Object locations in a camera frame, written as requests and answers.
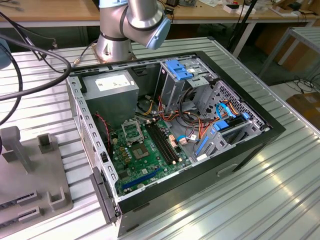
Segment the aluminum table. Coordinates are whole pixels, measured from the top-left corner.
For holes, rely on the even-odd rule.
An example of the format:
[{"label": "aluminum table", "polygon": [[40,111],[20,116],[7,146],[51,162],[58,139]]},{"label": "aluminum table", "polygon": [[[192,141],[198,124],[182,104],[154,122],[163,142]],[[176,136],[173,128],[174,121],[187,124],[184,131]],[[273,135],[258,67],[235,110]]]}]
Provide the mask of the aluminum table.
[{"label": "aluminum table", "polygon": [[[73,62],[83,49],[60,49],[57,53]],[[206,52],[286,131],[241,170],[121,239],[319,239],[320,132],[214,40],[168,40],[156,51],[134,44],[133,51],[138,58]],[[14,57],[25,89],[57,76],[30,52]],[[57,69],[64,68],[58,60],[48,60]],[[96,63],[94,54],[87,51],[81,65]],[[15,75],[12,65],[1,71],[0,94],[18,89]],[[0,103],[1,118],[13,102]],[[106,225],[89,179],[91,168],[73,122],[66,84],[23,97],[3,127],[13,125],[22,130],[24,140],[47,132],[58,138],[74,207],[7,239],[116,239],[115,227]]]},{"label": "aluminum table", "polygon": [[[290,36],[294,37],[295,41],[286,52],[286,56],[283,57],[287,58],[299,42],[307,45],[309,48],[320,54],[320,27],[289,27],[262,65],[261,71],[258,74],[259,78],[261,78],[266,72],[271,62],[280,52],[281,48]],[[316,66],[310,71],[309,76],[312,76],[319,69],[319,66],[320,63],[316,64]]]}]

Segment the red wire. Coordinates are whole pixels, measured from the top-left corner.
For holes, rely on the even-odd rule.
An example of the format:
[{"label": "red wire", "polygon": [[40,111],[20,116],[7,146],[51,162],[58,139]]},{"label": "red wire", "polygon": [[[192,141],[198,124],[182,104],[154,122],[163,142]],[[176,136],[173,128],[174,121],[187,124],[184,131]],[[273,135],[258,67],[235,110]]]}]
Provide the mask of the red wire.
[{"label": "red wire", "polygon": [[109,137],[109,130],[108,130],[108,126],[107,126],[107,122],[106,120],[104,120],[104,118],[102,116],[100,116],[98,113],[95,114],[104,124],[105,126],[105,130],[106,130],[106,136],[107,136],[107,139],[108,139],[108,150],[110,151],[110,137]]}]

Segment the ram slot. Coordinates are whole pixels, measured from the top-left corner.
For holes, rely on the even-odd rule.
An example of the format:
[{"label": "ram slot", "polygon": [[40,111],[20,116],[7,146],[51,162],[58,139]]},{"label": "ram slot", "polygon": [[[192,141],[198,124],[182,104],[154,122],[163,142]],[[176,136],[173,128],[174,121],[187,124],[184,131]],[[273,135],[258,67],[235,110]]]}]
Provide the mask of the ram slot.
[{"label": "ram slot", "polygon": [[178,160],[178,156],[156,124],[147,125],[146,130],[168,165],[172,164],[173,161]]}]

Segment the table leg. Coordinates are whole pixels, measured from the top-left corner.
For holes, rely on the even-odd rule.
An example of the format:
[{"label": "table leg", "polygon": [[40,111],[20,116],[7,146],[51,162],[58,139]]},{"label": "table leg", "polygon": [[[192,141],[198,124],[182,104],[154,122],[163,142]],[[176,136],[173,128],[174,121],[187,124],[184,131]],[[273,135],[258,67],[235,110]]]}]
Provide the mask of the table leg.
[{"label": "table leg", "polygon": [[[305,26],[306,27],[312,27],[313,24],[315,23],[315,21],[310,21],[308,22]],[[289,55],[295,50],[296,46],[299,44],[298,40],[294,40],[294,42],[292,43],[292,45],[288,48],[288,50],[285,52],[285,54],[282,56],[282,58],[280,59],[280,61],[278,62],[279,65],[284,64],[284,62],[287,60],[287,58],[289,57]]]},{"label": "table leg", "polygon": [[270,53],[270,55],[268,56],[268,58],[266,59],[266,61],[264,62],[264,64],[262,65],[262,69],[258,74],[258,77],[261,79],[261,77],[263,76],[263,74],[265,73],[265,71],[268,69],[269,65],[271,64],[271,62],[273,61],[273,59],[276,57],[276,55],[279,53],[280,49],[283,47],[283,45],[286,43],[286,41],[288,40],[289,36],[290,36],[290,31],[291,29],[288,28],[283,37],[280,39],[280,41],[275,45],[274,49],[272,50],[272,52]]},{"label": "table leg", "polygon": [[237,46],[235,47],[232,55],[235,56],[236,58],[239,56],[242,48],[244,47],[244,45],[246,44],[252,30],[254,29],[256,25],[256,22],[251,22],[248,24],[248,26],[246,26],[244,33],[242,34],[242,37],[240,39],[240,41],[238,42]]}]

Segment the yellow wire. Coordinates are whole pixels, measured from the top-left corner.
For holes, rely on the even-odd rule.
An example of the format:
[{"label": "yellow wire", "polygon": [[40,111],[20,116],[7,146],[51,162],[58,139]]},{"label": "yellow wire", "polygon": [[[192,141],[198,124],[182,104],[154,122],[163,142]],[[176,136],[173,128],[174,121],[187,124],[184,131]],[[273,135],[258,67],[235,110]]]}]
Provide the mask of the yellow wire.
[{"label": "yellow wire", "polygon": [[153,104],[154,104],[154,101],[151,101],[151,104],[150,104],[149,110],[148,110],[148,111],[146,111],[145,113],[143,113],[142,115],[147,116],[149,113],[151,113],[152,105],[153,105]]}]

